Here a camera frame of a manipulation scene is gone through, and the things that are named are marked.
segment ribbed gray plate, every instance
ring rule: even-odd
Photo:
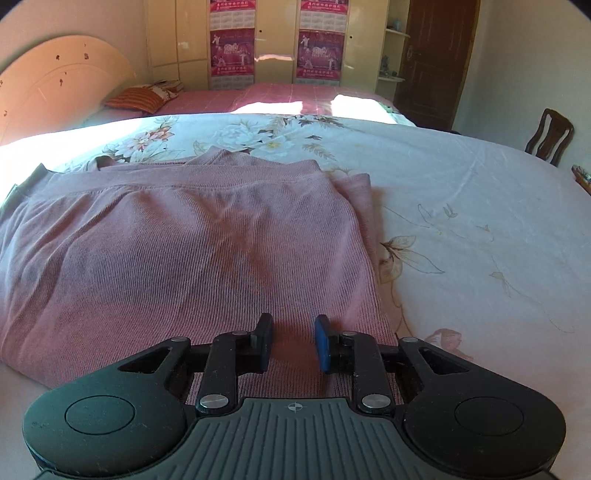
[[[551,477],[538,473],[531,480]],[[38,480],[62,477],[44,472]],[[456,480],[423,462],[388,420],[357,415],[344,398],[247,398],[197,422],[170,456],[133,480]]]

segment ribbed knit fabric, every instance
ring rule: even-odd
[[[275,318],[269,372],[242,395],[339,395],[313,320],[395,339],[375,285],[367,175],[211,150],[172,164],[40,166],[0,210],[2,362],[55,387],[164,339]]]

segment white bed sheet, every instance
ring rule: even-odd
[[[60,171],[99,154],[165,161],[210,146],[335,176],[367,172],[374,189],[382,300],[411,332],[541,391],[563,411],[563,480],[591,472],[591,197],[512,148],[402,125],[318,116],[181,115],[42,135],[0,148],[4,190],[41,161]],[[17,418],[41,390],[7,374],[0,478],[24,460]]]

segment white wall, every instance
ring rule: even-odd
[[[575,127],[559,168],[591,170],[591,21],[568,0],[482,0],[453,128],[524,150],[545,108]]]
[[[0,20],[0,72],[31,47],[62,35],[100,38],[150,81],[144,0],[22,0]]]

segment door frame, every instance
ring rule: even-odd
[[[407,18],[407,25],[411,22],[412,16],[413,16],[413,3],[415,2],[415,0],[410,0],[410,5],[408,7],[408,18]],[[464,91],[464,85],[466,83],[466,77],[468,75],[468,69],[470,67],[470,60],[472,58],[472,49],[474,47],[474,39],[476,38],[476,30],[478,28],[478,21],[479,21],[479,17],[480,17],[480,0],[476,0],[476,9],[474,11],[474,23],[472,26],[472,32],[470,33],[470,41],[468,44],[468,52],[466,55],[466,63],[464,64],[464,69],[462,72],[462,79],[460,81],[460,87],[457,90],[457,98],[455,101],[455,107],[453,108],[453,113],[452,113],[452,118],[450,121],[450,125],[448,130],[451,130],[453,127],[453,123],[456,119],[456,114],[457,114],[457,108],[460,105],[460,100],[462,98],[462,93]],[[408,47],[410,45],[410,42],[412,41],[412,38],[406,38],[404,41],[404,47],[402,48],[402,62],[400,64],[400,71],[402,71],[402,65],[404,64],[404,62],[406,61],[406,55],[407,55],[407,50]],[[398,89],[394,94],[394,106],[396,106],[396,94],[398,93]]]

